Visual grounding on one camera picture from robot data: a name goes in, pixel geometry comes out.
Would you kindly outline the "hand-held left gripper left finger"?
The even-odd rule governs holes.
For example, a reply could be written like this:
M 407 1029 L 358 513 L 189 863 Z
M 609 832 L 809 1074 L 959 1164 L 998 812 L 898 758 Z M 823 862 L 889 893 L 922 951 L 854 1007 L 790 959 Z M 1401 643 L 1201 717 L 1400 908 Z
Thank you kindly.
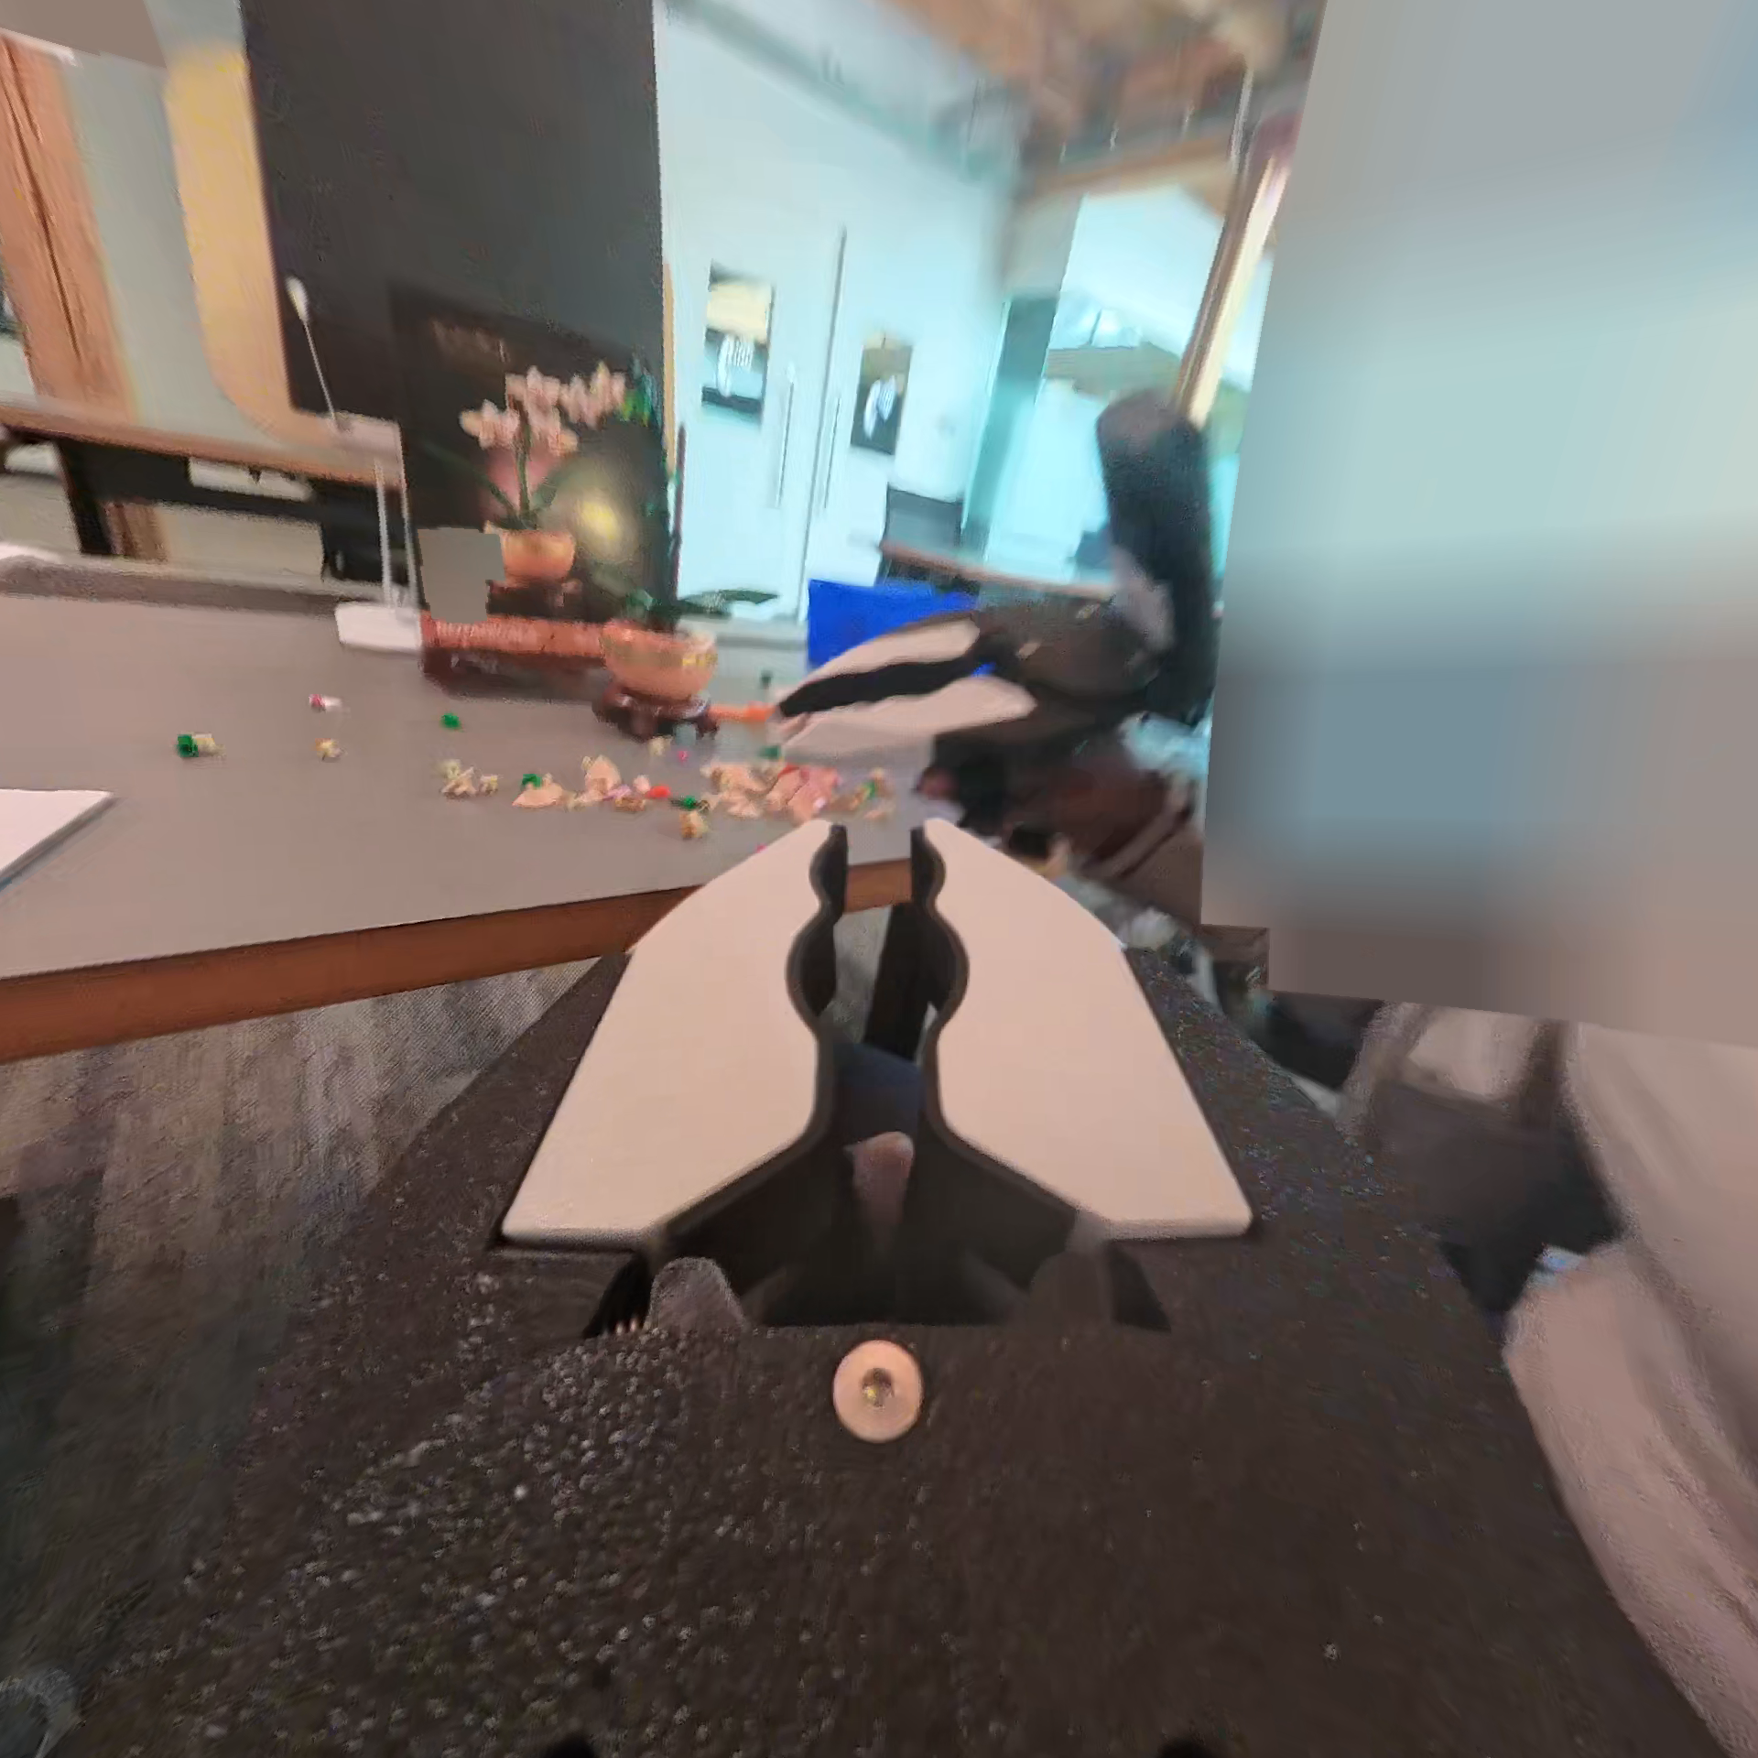
M 832 1113 L 847 832 L 806 821 L 626 957 L 504 1216 L 510 1247 L 684 1247 L 806 1169 Z

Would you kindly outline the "wooden background desk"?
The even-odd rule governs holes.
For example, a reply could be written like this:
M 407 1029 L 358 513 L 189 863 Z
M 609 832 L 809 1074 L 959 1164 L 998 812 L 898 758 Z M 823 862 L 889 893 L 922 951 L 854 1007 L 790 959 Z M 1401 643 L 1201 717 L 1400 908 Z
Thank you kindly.
M 1068 600 L 1105 600 L 1116 579 L 1105 569 L 1029 569 L 986 558 L 969 546 L 926 546 L 902 537 L 884 537 L 875 546 L 884 576 L 942 579 L 959 591 L 1014 591 Z

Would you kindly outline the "white paper sheet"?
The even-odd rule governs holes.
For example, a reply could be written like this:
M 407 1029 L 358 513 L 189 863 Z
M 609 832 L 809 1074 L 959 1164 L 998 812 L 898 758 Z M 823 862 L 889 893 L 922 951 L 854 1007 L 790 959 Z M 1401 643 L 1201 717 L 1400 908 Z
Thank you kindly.
M 105 788 L 2 788 L 2 884 L 48 859 L 117 800 Z

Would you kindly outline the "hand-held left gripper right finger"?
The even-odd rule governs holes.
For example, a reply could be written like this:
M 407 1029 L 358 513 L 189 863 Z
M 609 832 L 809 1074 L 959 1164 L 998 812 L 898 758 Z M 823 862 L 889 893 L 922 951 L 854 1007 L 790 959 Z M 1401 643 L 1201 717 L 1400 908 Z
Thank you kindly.
M 1243 1237 L 1243 1198 L 1125 944 L 1034 869 L 926 821 L 942 1122 L 1098 1237 Z

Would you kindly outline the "wooden background table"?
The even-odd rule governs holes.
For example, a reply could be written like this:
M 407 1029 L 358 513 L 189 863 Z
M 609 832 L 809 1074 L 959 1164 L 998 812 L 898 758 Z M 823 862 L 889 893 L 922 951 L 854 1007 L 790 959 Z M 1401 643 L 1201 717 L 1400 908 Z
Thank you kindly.
M 75 542 L 89 558 L 161 558 L 161 542 L 132 534 L 119 518 L 132 509 L 310 524 L 346 543 L 370 537 L 379 558 L 401 552 L 404 468 L 398 458 L 370 449 L 179 434 L 80 403 L 2 395 L 2 452 L 29 444 L 56 455 Z M 262 489 L 205 486 L 191 479 L 195 464 L 252 479 L 285 476 L 309 485 L 310 495 L 298 503 Z

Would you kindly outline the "dark orchid print box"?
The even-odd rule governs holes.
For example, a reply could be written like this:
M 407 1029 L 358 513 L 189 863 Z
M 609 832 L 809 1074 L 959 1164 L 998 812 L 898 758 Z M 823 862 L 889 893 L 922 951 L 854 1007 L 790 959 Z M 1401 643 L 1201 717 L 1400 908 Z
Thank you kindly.
M 593 699 L 603 627 L 670 594 L 670 436 L 639 352 L 394 286 L 428 678 Z

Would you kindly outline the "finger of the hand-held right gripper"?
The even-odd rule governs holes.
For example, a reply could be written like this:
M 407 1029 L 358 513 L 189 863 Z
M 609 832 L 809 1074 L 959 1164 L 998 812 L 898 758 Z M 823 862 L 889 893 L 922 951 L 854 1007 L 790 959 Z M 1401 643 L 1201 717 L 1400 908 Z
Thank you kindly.
M 806 672 L 777 699 L 777 717 L 872 702 L 893 693 L 929 693 L 963 675 L 995 675 L 1005 643 L 983 619 L 926 619 L 868 639 L 823 670 Z
M 785 758 L 857 758 L 923 751 L 942 734 L 1002 727 L 1038 709 L 1029 691 L 995 675 L 963 675 L 929 693 L 893 693 L 872 702 L 785 717 Z

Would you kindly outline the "scattered small toy bricks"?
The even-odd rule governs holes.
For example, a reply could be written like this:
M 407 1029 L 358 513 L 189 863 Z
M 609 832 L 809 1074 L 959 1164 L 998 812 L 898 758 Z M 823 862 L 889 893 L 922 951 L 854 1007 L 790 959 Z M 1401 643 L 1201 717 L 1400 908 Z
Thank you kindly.
M 759 699 L 777 702 L 772 675 L 759 675 Z M 779 717 L 751 733 L 777 733 Z M 510 788 L 524 809 L 590 809 L 609 808 L 629 817 L 673 809 L 684 839 L 703 839 L 714 817 L 735 821 L 806 824 L 823 817 L 889 821 L 893 817 L 893 782 L 884 769 L 847 781 L 832 766 L 800 766 L 779 757 L 777 742 L 762 743 L 756 758 L 693 758 L 681 734 L 649 739 L 649 769 L 629 770 L 603 752 L 579 758 L 576 785 L 527 770 Z

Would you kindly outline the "person's right hand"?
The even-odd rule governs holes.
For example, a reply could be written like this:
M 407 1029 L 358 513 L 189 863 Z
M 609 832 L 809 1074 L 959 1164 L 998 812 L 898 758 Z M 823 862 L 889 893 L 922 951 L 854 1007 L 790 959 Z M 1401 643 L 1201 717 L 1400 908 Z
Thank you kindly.
M 998 808 L 977 832 L 1002 847 L 1049 853 L 1064 847 L 1089 874 L 1132 863 L 1200 820 L 1200 785 L 1161 770 L 1119 742 L 1007 770 Z

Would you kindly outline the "framed wall picture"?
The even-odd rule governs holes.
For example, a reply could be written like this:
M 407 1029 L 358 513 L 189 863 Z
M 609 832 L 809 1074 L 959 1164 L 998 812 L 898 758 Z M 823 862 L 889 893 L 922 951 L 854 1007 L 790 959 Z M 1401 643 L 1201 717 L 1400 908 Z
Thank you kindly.
M 898 455 L 913 362 L 916 349 L 910 340 L 884 332 L 863 338 L 848 424 L 853 452 Z
M 711 264 L 706 290 L 703 403 L 759 421 L 772 365 L 775 283 Z

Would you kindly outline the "gooseneck microphone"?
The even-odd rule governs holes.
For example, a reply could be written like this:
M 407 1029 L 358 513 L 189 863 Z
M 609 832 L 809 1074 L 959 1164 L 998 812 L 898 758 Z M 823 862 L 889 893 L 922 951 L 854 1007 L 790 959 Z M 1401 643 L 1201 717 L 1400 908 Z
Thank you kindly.
M 327 419 L 341 434 L 346 428 L 346 415 L 338 410 L 327 368 L 321 362 L 321 340 L 313 334 L 310 293 L 301 277 L 285 276 L 285 296 L 286 296 L 291 311 L 292 311 L 298 332 L 306 338 L 306 349 L 310 359 L 310 370 L 313 370 L 318 388 L 321 388 Z

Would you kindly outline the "person's pale clothing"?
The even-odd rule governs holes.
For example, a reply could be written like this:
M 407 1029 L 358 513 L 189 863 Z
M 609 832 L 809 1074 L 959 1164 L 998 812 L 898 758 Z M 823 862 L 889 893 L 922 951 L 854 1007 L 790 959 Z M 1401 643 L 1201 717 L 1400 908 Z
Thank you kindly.
M 1756 1755 L 1756 1045 L 1394 1001 L 1339 1125 L 1502 1331 L 1624 1613 Z

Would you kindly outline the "blue plastic bin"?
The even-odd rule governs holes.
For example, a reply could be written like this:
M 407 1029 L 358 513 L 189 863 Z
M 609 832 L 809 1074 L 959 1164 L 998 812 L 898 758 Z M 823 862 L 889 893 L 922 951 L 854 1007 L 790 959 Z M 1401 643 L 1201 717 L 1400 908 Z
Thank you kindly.
M 905 624 L 972 609 L 977 609 L 974 591 L 936 585 L 929 579 L 875 579 L 868 585 L 809 579 L 805 600 L 806 670 L 823 670 L 848 649 L 889 636 Z

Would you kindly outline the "grey desk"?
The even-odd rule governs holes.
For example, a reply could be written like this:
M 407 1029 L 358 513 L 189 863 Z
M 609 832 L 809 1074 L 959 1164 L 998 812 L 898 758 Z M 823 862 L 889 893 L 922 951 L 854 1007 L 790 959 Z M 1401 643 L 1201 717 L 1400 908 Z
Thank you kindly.
M 473 696 L 331 612 L 2 591 L 2 785 L 113 800 L 2 882 L 2 1062 L 629 951 L 775 821 L 519 808 L 645 770 L 585 702 Z

